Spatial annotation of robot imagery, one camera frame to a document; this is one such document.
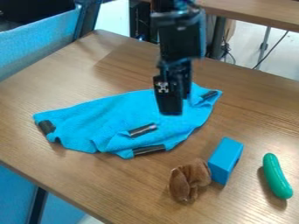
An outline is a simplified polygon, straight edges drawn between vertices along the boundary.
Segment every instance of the table surface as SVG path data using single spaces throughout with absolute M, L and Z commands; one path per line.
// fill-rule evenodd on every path
M 151 87 L 158 51 L 95 31 L 0 83 L 0 162 L 105 222 L 297 223 L 299 83 L 206 59 L 194 80 L 223 90 L 205 126 L 171 152 L 131 160 L 48 143 L 31 116 L 95 98 Z M 189 206 L 168 194 L 170 170 L 208 159 L 222 137 L 245 145 L 225 187 L 216 183 Z M 277 199 L 261 169 L 275 153 L 295 195 Z
M 299 2 L 291 0 L 198 0 L 209 14 L 299 32 Z

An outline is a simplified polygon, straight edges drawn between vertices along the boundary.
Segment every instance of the green cucumber toy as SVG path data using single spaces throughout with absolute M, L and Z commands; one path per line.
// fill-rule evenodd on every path
M 286 200 L 293 196 L 293 189 L 284 177 L 276 155 L 267 153 L 263 158 L 263 168 L 267 182 L 278 198 Z

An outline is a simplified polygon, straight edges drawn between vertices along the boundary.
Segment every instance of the brown cloth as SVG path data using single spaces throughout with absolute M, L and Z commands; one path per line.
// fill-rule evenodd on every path
M 189 164 L 173 169 L 170 175 L 170 194 L 174 200 L 193 202 L 198 197 L 198 189 L 211 183 L 211 171 L 200 158 Z

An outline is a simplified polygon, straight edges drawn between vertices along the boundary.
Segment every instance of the blue cloth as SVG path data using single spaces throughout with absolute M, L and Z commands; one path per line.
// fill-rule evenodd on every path
M 182 115 L 161 115 L 152 89 L 88 101 L 71 108 L 47 111 L 33 116 L 36 124 L 49 120 L 56 127 L 46 136 L 60 140 L 67 149 L 89 153 L 109 152 L 133 158 L 133 149 L 164 144 L 167 151 L 184 141 L 205 123 L 221 92 L 203 100 L 210 91 L 192 83 L 191 96 L 184 101 Z M 155 123 L 157 130 L 131 138 L 128 130 Z

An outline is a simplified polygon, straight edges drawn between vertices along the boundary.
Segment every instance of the blue block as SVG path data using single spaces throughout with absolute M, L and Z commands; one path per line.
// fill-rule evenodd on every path
M 217 149 L 208 161 L 212 180 L 225 185 L 238 163 L 243 151 L 243 143 L 236 142 L 229 137 L 222 138 Z

